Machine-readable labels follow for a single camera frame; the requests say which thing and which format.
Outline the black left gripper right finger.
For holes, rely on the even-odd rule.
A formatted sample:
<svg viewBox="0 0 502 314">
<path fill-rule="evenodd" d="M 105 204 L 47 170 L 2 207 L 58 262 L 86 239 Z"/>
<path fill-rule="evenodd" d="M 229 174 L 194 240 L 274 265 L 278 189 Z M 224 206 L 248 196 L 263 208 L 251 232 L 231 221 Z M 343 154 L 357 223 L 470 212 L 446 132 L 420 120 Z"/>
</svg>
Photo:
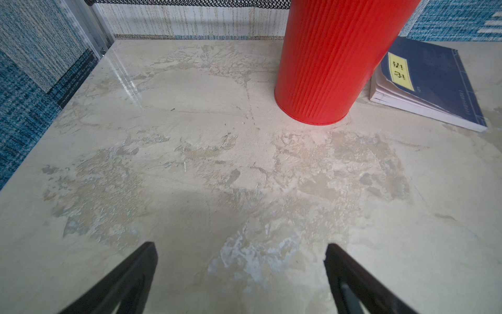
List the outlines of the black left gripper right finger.
<svg viewBox="0 0 502 314">
<path fill-rule="evenodd" d="M 327 246 L 324 266 L 339 313 L 416 312 L 337 244 Z"/>
</svg>

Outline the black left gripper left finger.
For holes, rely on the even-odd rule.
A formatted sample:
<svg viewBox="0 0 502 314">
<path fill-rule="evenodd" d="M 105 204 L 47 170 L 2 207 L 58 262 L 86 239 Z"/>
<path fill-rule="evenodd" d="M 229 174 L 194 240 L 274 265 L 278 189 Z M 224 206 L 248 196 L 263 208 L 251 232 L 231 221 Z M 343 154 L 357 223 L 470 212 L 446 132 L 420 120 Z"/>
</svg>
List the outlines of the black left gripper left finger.
<svg viewBox="0 0 502 314">
<path fill-rule="evenodd" d="M 152 286 L 158 253 L 145 242 L 62 313 L 142 313 Z"/>
</svg>

